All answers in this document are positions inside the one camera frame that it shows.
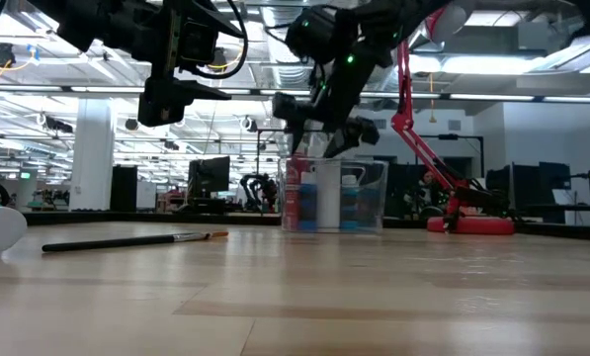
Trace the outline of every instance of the computer monitor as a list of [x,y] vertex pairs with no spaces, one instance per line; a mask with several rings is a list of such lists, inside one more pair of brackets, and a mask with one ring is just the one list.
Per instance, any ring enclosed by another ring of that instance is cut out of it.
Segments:
[[227,191],[230,164],[229,156],[191,161],[189,181],[194,196],[201,197],[204,193]]
[[563,163],[539,163],[541,185],[546,189],[571,190],[571,170]]

